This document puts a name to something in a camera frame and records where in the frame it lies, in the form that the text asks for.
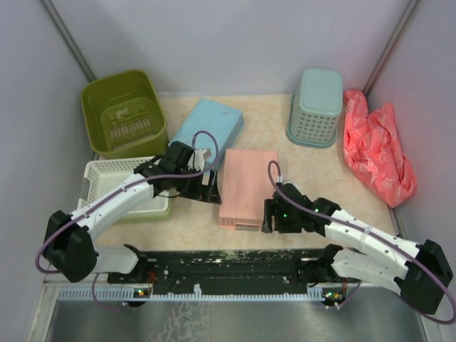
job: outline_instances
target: green basket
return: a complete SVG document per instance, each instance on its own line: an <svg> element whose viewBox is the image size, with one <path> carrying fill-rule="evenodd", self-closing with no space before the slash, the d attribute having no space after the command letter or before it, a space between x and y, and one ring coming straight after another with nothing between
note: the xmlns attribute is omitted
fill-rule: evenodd
<svg viewBox="0 0 456 342"><path fill-rule="evenodd" d="M166 118L148 76L132 70L90 83L81 94L92 149L109 159L162 155Z"/></svg>

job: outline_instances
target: gray wall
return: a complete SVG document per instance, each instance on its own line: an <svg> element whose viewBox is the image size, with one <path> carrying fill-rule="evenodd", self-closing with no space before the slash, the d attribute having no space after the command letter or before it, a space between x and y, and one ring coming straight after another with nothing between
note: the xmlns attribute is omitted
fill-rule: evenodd
<svg viewBox="0 0 456 342"><path fill-rule="evenodd" d="M416 195L396 210L408 237L439 242L456 271L456 2L418 6L369 100L372 109L394 104L418 178ZM451 289L456 294L455 281ZM448 306L444 311L451 317Z"/></svg>
<svg viewBox="0 0 456 342"><path fill-rule="evenodd" d="M22 342L47 219L76 205L92 152L79 104L86 80L39 1L2 6L0 42L0 335Z"/></svg>
<svg viewBox="0 0 456 342"><path fill-rule="evenodd" d="M171 93L292 93L306 66L363 88L408 0L53 0L97 77Z"/></svg>

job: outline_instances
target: metal edge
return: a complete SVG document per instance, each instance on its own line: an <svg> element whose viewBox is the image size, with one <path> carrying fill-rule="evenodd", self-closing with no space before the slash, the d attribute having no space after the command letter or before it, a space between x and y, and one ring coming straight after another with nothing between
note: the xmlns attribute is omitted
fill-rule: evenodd
<svg viewBox="0 0 456 342"><path fill-rule="evenodd" d="M58 295L60 294L59 288L43 287L41 289L40 297L36 305L35 314L33 315L33 322L30 330L28 331L28 342L44 342L48 334L49 325L51 323L54 306Z"/></svg>
<svg viewBox="0 0 456 342"><path fill-rule="evenodd" d="M67 45L67 47L70 50L73 57L75 58L76 63L80 66L80 68L81 68L82 72L84 73L85 77L87 78L87 80L89 82L96 80L96 76L95 76L94 72L90 68L87 60L84 58L81 50L78 47L78 44L72 37L70 31L67 29L65 23L63 22L63 19L61 18L60 14L58 13L52 0L40 0L40 2L43 4L44 9L48 13L54 26L57 28L57 31L60 33L65 44Z"/></svg>
<svg viewBox="0 0 456 342"><path fill-rule="evenodd" d="M133 286L99 286L95 290L99 301L323 301L323 288L307 288L305 294L251 294L251 295L206 295L198 285L192 294L152 294L150 297L134 297ZM92 289L89 286L71 286L61 288L59 301L92 301Z"/></svg>
<svg viewBox="0 0 456 342"><path fill-rule="evenodd" d="M89 189L90 189L90 180L87 177L84 177L83 183L81 185L81 190L79 192L79 200L87 201Z"/></svg>
<svg viewBox="0 0 456 342"><path fill-rule="evenodd" d="M407 6L405 7L403 15L400 17L400 20L396 25L393 34L388 40L386 47L383 49L380 58L378 59L368 81L366 82L366 85L364 86L364 95L368 96L370 91L372 90L383 68L390 59L391 53L393 52L396 44L398 43L399 38L401 37L401 35L405 31L405 28L410 23L411 18L415 14L419 3L420 0L409 0Z"/></svg>
<svg viewBox="0 0 456 342"><path fill-rule="evenodd" d="M402 223L402 220L400 218L399 212L395 208L388 207L388 210L390 212L391 216L391 222L393 223L393 228L394 232L399 236L402 237L403 239L407 239L407 230L404 228L404 224ZM421 326L423 328L423 332L426 335L426 338L428 341L432 342L450 342L452 340L449 340L447 338L444 338L443 336L446 334L442 333L442 327L440 324L432 322L423 316L421 316L419 313L416 313L418 315L419 320L421 321Z"/></svg>

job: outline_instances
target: metal frame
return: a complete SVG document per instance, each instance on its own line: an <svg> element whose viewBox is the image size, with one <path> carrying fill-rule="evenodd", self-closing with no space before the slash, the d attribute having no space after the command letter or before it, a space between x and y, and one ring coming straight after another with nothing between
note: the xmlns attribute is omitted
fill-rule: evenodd
<svg viewBox="0 0 456 342"><path fill-rule="evenodd" d="M43 4L44 9L49 15L49 18L52 20L57 31L60 33L71 54L73 54L76 63L81 67L81 70L87 78L87 81L92 82L96 80L94 72L90 68L87 60L84 58L84 55L79 49L78 44L72 37L70 31L67 29L60 14L57 12L57 9L54 6L52 0L40 0L40 2Z"/></svg>
<svg viewBox="0 0 456 342"><path fill-rule="evenodd" d="M73 57L76 60L76 63L80 66L82 72L84 73L85 77L89 82L96 80L96 76L91 69L89 63L84 58L83 53L78 47L75 39L72 37L70 31L66 27L63 19L61 18L59 12L57 11L56 7L54 6L52 0L40 0L43 4L45 11L48 13L50 19L52 20L53 24L55 25L57 31L60 33L64 43L67 45L70 52L73 54ZM390 58L396 44L398 43L399 38L401 37L402 33L404 32L407 25L410 23L411 18L413 17L414 13L417 11L418 4L420 0L410 0L408 5L406 6L403 15L401 16L398 25L395 27L393 34L391 35L385 49L383 50L378 62L371 73L366 86L363 89L363 92L368 95L369 92L372 90L375 82L378 80L381 71L385 67L388 59ZM398 217L398 213L390 208L390 215L393 221L393 226L395 232L398 236L406 238L406 235L403 231L403 225L400 223L400 218ZM81 282L82 289L90 289L90 283L92 281L92 277L88 277L83 282ZM58 297L61 293L61 289L68 288L73 286L69 284L63 277L60 279L58 275L56 276L47 276L45 278L45 282L43 284L41 295L39 297L35 315L33 319L33 323L31 329L28 333L27 341L39 342L46 340L46 334L48 332L48 327L51 322L51 317L53 314L53 309L58 300ZM121 286L110 286L110 289L122 289ZM425 333L429 341L448 341L446 338L443 337L441 327L428 321L426 319L421 319L423 323L423 327L425 329Z"/></svg>

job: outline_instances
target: white arm segment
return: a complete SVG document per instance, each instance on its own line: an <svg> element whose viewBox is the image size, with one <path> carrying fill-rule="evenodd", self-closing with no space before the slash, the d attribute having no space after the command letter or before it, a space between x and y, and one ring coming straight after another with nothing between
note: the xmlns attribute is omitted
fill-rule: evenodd
<svg viewBox="0 0 456 342"><path fill-rule="evenodd" d="M408 268L405 265L407 259L367 233L375 232L377 235L380 235L382 238L409 253L412 257L416 257L419 252L419 249L416 247L416 242L404 240L400 237L394 237L388 233L382 232L381 230L356 219L343 209L336 210L331 216L345 222L356 224L366 229L366 232L362 233L354 228L332 222L325 226L325 235L328 239L356 248L358 251L370 256L371 259L385 265L392 274L401 279L405 278L408 271Z"/></svg>
<svg viewBox="0 0 456 342"><path fill-rule="evenodd" d="M107 228L109 228L118 219L125 216L131 209L153 198L154 187L147 182L143 182L134 187L128 188L128 190L123 190L122 193L112 198L112 200L107 201L90 215L86 214L91 207L104 200L114 191L124 189L127 184L138 180L144 180L144 176L130 175L124 182L122 182L122 184L109 191L106 195L97 199L93 203L86 205L84 208L71 212L72 217L78 217L82 214L85 215L85 217L79 221L78 224L81 227L88 227L88 233L92 237L92 241L98 239Z"/></svg>
<svg viewBox="0 0 456 342"><path fill-rule="evenodd" d="M190 169L195 171L202 170L204 167L204 159L210 157L208 154L209 149L198 149L195 154L190 158L188 166ZM106 195L97 199L93 203L86 205L84 208L71 212L72 217L79 217L84 214L84 218L78 222L83 227L88 227L88 233L95 241L100 235L109 228L114 222L121 217L125 216L130 210L136 206L151 200L154 196L154 187L147 182L142 182L134 187L130 187L127 190L125 186L138 180L144 180L144 176L131 174L122 184L117 186L115 189L109 191ZM123 192L107 201L100 208L90 213L86 212L103 201L107 196L111 195L115 191L122 189ZM98 253L97 264L92 270L92 273L107 273L107 272L118 272L122 274L130 273L138 262L137 255L127 247L96 247L95 250Z"/></svg>
<svg viewBox="0 0 456 342"><path fill-rule="evenodd" d="M138 262L138 256L131 249L124 246L99 246L95 249L98 257L92 273L118 272L128 274Z"/></svg>
<svg viewBox="0 0 456 342"><path fill-rule="evenodd" d="M335 255L331 266L343 278L367 281L400 294L400 288L394 282L395 274L388 267L372 260L367 255L345 248Z"/></svg>

